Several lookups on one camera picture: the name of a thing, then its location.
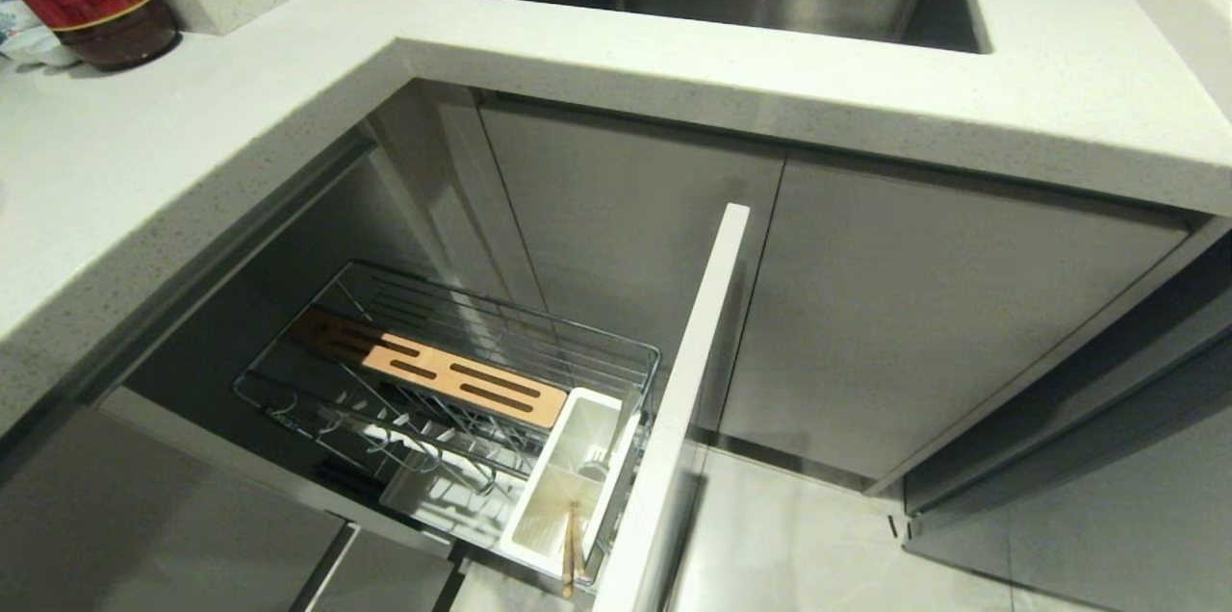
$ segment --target gray cabinet door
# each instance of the gray cabinet door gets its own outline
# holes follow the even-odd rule
[[[665,367],[726,204],[749,207],[699,399],[699,424],[716,429],[784,153],[529,103],[488,103],[482,116],[547,310],[649,341]]]
[[[721,431],[885,477],[1185,235],[1147,209],[800,153]]]
[[[1193,372],[1227,378],[1226,346],[1217,366]],[[1232,610],[1230,493],[1232,410],[1223,410],[998,513],[1007,578],[1106,610]]]
[[[5,612],[281,612],[342,521],[78,410],[0,473]]]

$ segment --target white drawer front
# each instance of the white drawer front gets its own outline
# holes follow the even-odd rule
[[[743,204],[727,204],[620,532],[599,580],[595,612],[654,610],[671,580],[668,558],[679,537],[676,517],[689,511],[695,453],[686,435],[748,218]]]

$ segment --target white quartz countertop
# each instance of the white quartz countertop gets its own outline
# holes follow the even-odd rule
[[[505,0],[294,0],[128,73],[0,64],[0,432],[413,78],[1232,214],[1232,126],[1132,0],[991,54]]]

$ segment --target gray floor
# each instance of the gray floor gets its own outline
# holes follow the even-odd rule
[[[907,554],[890,499],[710,451],[673,612],[1088,612]],[[455,612],[568,612],[568,602],[472,565]]]

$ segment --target stainless steel wire rack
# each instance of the stainless steel wire rack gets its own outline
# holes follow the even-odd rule
[[[660,355],[642,341],[362,261],[347,262],[308,308],[565,393],[594,389],[633,403],[633,411],[641,411],[641,436],[649,431],[653,414],[646,401]],[[324,356],[291,340],[286,329],[232,389],[272,422],[384,484],[440,474],[474,496],[503,502],[516,499],[548,436],[522,420]],[[634,452],[641,454],[641,441]],[[621,477],[626,490],[634,463],[630,461]],[[609,537],[620,510],[605,517]],[[485,538],[478,544],[492,544],[490,533]]]

